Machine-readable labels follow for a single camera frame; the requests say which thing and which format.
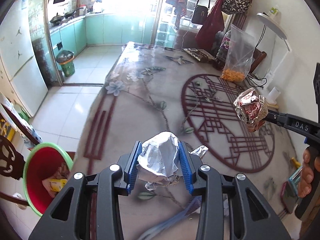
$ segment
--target hand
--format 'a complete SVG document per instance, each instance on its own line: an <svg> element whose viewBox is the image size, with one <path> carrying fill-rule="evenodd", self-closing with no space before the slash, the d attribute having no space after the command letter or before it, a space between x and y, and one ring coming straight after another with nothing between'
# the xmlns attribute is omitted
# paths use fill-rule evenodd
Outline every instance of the hand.
<svg viewBox="0 0 320 240"><path fill-rule="evenodd" d="M298 184L298 196L304 198L311 192L311 182L313 181L313 170L309 167L310 152L305 149L303 153L303 167L301 172L301 180ZM315 169L320 172L320 157L315 159Z"/></svg>

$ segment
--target silver screw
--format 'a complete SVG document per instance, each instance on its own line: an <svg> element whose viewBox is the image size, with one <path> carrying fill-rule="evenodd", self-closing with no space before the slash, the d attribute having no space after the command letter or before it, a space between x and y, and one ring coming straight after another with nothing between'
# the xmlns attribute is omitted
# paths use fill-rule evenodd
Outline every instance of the silver screw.
<svg viewBox="0 0 320 240"><path fill-rule="evenodd" d="M118 165L118 164L112 164L111 166L110 166L110 170L111 171L117 171L117 170L119 170L120 169L120 166Z"/></svg>
<svg viewBox="0 0 320 240"><path fill-rule="evenodd" d="M237 174L237 179L239 180L245 180L245 175L242 173Z"/></svg>
<svg viewBox="0 0 320 240"><path fill-rule="evenodd" d="M75 179L81 179L83 177L83 174L81 172L78 172L76 173L74 176L73 176Z"/></svg>
<svg viewBox="0 0 320 240"><path fill-rule="evenodd" d="M209 171L209 170L210 170L210 166L208 166L208 165L202 165L202 166L200 167L200 169L201 169L201 171Z"/></svg>

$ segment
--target table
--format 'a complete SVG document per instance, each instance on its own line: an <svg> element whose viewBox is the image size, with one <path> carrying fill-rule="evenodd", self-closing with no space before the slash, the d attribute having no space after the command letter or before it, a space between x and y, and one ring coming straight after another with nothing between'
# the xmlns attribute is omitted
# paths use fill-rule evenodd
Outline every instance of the table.
<svg viewBox="0 0 320 240"><path fill-rule="evenodd" d="M281 187L294 171L290 157L296 156L289 134L270 123L248 133L232 104L245 88L219 76L184 51L129 42L91 106L72 173L98 173L131 152L136 140L171 131L189 151L206 145L204 164L230 176L246 174L281 213ZM139 239L191 198L183 179L157 188L147 200L141 197L144 186L138 179L129 197L119 197L126 240ZM195 239L198 217L191 214L153 239Z"/></svg>

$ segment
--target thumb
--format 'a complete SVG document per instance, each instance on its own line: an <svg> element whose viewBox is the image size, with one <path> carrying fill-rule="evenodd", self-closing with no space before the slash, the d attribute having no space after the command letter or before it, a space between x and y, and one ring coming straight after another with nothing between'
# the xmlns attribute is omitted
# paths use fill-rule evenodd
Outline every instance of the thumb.
<svg viewBox="0 0 320 240"><path fill-rule="evenodd" d="M315 169L320 172L320 157L315 159Z"/></svg>

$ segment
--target tile floor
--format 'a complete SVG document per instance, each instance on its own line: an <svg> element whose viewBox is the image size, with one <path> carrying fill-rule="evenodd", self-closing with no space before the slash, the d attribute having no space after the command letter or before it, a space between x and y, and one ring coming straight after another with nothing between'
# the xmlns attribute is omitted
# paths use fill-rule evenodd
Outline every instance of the tile floor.
<svg viewBox="0 0 320 240"><path fill-rule="evenodd" d="M121 53L121 46L87 47L74 60L76 72L65 83L103 84Z"/></svg>
<svg viewBox="0 0 320 240"><path fill-rule="evenodd" d="M44 142L56 143L66 151L76 151L90 106L100 89L80 86L51 88L31 124ZM26 159L30 151L19 134L15 134L12 143ZM0 176L0 191L9 195L18 192L25 197L22 179L17 181ZM0 206L22 240L27 240L39 217L30 207L21 210L3 199L0 199Z"/></svg>

